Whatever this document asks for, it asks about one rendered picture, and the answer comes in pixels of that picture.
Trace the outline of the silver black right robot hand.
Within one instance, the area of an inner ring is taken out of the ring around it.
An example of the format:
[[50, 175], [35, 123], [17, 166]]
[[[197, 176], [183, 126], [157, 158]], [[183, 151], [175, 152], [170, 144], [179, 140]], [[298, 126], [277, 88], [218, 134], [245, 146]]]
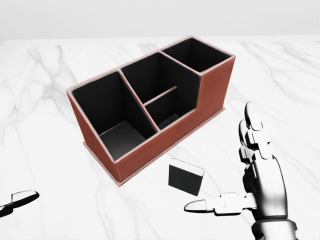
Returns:
[[287, 218], [288, 201], [282, 171], [278, 160], [271, 154], [270, 137], [251, 101], [245, 105], [238, 134], [241, 143], [239, 157], [246, 165], [242, 177], [246, 195], [222, 193], [217, 198], [190, 202], [184, 211], [229, 216], [250, 210], [257, 221]]

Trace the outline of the small black book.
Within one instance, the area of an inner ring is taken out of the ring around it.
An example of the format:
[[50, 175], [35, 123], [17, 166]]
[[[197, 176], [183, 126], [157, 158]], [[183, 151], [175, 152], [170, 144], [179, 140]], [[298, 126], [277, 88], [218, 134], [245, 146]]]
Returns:
[[205, 170], [199, 166], [173, 158], [169, 164], [168, 185], [198, 196]]

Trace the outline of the red-brown desk caddy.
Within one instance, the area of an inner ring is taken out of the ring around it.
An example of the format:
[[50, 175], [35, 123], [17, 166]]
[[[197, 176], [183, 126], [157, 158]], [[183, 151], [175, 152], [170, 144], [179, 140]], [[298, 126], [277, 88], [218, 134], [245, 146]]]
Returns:
[[84, 145], [124, 184], [224, 110], [235, 59], [188, 36], [71, 86]]

